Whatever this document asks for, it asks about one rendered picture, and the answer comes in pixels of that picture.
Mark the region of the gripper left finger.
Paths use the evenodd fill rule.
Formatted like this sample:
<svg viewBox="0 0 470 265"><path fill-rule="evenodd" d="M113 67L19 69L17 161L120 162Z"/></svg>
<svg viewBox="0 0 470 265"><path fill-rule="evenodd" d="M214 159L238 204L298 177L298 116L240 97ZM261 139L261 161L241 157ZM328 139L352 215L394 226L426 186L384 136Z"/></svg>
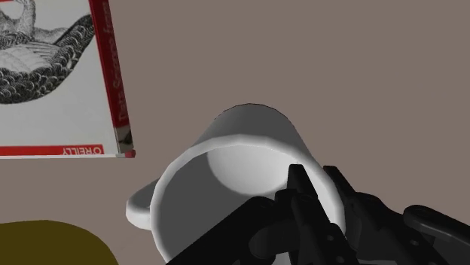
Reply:
<svg viewBox="0 0 470 265"><path fill-rule="evenodd" d="M288 265L359 265L301 164L274 199L250 198L167 265L274 265L279 254Z"/></svg>

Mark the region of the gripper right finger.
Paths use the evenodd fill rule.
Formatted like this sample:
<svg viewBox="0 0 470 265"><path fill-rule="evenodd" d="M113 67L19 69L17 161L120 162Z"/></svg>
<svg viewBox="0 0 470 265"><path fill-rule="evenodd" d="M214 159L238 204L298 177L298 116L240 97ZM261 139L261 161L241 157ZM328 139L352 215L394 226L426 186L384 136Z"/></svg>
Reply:
<svg viewBox="0 0 470 265"><path fill-rule="evenodd" d="M343 202L346 232L366 265L470 265L470 225L423 205L402 213L355 190L336 166L324 166Z"/></svg>

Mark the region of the white mug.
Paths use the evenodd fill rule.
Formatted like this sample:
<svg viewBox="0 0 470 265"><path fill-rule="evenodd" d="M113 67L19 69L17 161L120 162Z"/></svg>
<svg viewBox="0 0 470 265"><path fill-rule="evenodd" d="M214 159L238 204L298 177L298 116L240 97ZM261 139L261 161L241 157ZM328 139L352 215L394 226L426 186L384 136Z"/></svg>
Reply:
<svg viewBox="0 0 470 265"><path fill-rule="evenodd" d="M333 181L280 111L247 103L217 116L162 175L126 203L127 220L151 232L171 260L253 196L272 199L284 189L291 164L301 164L329 220L346 229Z"/></svg>

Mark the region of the olive round object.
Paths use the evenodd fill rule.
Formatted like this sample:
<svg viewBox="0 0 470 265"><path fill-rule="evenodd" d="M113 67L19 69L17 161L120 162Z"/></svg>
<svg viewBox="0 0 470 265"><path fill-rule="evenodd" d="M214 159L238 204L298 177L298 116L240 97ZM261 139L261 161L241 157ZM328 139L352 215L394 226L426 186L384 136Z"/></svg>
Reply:
<svg viewBox="0 0 470 265"><path fill-rule="evenodd" d="M0 223L0 265L119 265L89 230L61 221Z"/></svg>

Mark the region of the white and red book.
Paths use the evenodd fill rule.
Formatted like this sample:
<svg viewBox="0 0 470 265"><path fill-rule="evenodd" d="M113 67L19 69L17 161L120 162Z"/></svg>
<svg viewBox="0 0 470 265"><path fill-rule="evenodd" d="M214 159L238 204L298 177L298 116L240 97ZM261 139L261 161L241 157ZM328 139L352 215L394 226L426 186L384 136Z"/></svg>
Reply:
<svg viewBox="0 0 470 265"><path fill-rule="evenodd" d="M110 0L0 0L0 159L135 154Z"/></svg>

